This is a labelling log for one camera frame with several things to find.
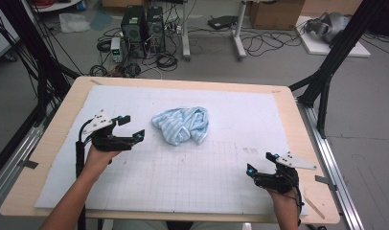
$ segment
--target hand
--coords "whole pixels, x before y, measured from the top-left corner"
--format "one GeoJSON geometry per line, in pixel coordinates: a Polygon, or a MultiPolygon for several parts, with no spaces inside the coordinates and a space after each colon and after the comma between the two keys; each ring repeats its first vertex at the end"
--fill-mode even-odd
{"type": "Polygon", "coordinates": [[[100,151],[92,145],[80,176],[88,176],[96,181],[107,167],[108,162],[119,153],[120,151],[100,151]]]}

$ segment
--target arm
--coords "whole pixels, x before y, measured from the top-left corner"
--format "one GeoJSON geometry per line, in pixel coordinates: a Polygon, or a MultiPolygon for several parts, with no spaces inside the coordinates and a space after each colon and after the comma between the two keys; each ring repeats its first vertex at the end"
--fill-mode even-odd
{"type": "Polygon", "coordinates": [[[281,230],[296,230],[298,228],[298,210],[295,201],[295,193],[289,191],[281,195],[276,191],[268,190],[273,200],[276,219],[281,230]]]}
{"type": "Polygon", "coordinates": [[[81,209],[94,183],[119,151],[102,152],[93,145],[89,150],[83,171],[63,196],[40,229],[75,229],[81,209]]]}

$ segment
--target forearm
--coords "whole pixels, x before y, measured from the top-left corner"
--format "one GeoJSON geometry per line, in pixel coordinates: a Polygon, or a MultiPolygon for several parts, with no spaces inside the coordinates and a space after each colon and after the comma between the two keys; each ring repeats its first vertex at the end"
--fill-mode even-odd
{"type": "Polygon", "coordinates": [[[94,178],[82,173],[40,229],[75,229],[81,209],[94,182],[94,178]]]}
{"type": "Polygon", "coordinates": [[[298,228],[298,210],[292,198],[274,202],[275,215],[281,230],[296,230],[298,228]]]}
{"type": "Polygon", "coordinates": [[[277,191],[268,190],[273,200],[273,208],[281,230],[296,230],[298,228],[299,211],[296,204],[295,192],[279,194],[277,191]]]}

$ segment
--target desktop computer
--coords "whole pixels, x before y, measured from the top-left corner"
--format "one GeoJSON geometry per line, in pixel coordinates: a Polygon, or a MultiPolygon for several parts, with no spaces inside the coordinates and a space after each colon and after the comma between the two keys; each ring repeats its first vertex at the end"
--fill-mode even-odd
{"type": "Polygon", "coordinates": [[[129,52],[134,58],[145,57],[144,42],[148,39],[148,27],[144,6],[127,6],[121,29],[129,52]]]}
{"type": "Polygon", "coordinates": [[[150,7],[147,10],[147,23],[149,29],[149,47],[154,53],[165,52],[164,19],[161,7],[150,7]]]}

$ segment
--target plastic bag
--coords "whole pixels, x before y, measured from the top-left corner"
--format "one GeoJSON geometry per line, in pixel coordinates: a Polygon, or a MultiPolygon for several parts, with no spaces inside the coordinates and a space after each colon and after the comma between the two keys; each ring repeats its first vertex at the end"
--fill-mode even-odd
{"type": "Polygon", "coordinates": [[[63,33],[85,32],[90,30],[90,25],[83,15],[73,13],[61,13],[59,15],[60,28],[63,33]]]}

